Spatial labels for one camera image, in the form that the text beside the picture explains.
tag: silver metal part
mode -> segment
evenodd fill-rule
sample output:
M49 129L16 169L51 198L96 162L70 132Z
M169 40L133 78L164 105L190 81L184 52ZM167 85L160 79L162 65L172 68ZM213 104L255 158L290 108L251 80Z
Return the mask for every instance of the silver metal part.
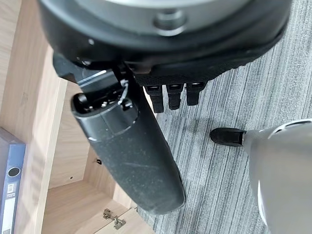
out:
M248 131L250 183L272 234L312 233L312 119Z
M103 218L113 220L115 222L114 228L116 230L120 229L127 223L126 220L124 219L121 220L121 219L118 219L118 216L113 216L113 212L110 211L109 209L104 210Z
M115 27L137 34L175 36L225 19L252 0L76 0Z

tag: robotic arm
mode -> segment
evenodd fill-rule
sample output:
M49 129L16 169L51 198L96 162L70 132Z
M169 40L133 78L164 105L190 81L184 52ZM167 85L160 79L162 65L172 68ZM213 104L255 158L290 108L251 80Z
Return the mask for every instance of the robotic arm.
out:
M208 81L283 36L291 0L38 0L54 67L83 93L72 112L114 179L143 209L166 214L185 190L149 108L197 105Z

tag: textured black rubber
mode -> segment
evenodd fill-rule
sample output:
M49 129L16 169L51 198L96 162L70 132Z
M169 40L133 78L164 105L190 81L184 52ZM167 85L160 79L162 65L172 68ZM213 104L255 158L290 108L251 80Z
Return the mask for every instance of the textured black rubber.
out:
M243 136L246 131L237 128L216 128L211 131L211 140L219 145L242 146Z

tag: wooden shelf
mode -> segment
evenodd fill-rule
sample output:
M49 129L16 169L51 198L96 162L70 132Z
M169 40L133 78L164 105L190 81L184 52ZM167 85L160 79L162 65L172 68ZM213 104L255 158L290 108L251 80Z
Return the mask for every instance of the wooden shelf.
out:
M84 181L50 189L42 233L95 233L112 222L103 218L106 208L118 216L128 211Z

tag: blue binder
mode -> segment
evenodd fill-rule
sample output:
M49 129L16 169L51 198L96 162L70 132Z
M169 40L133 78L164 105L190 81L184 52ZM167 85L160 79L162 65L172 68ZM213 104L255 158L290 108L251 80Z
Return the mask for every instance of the blue binder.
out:
M0 230L12 234L26 145L0 128Z

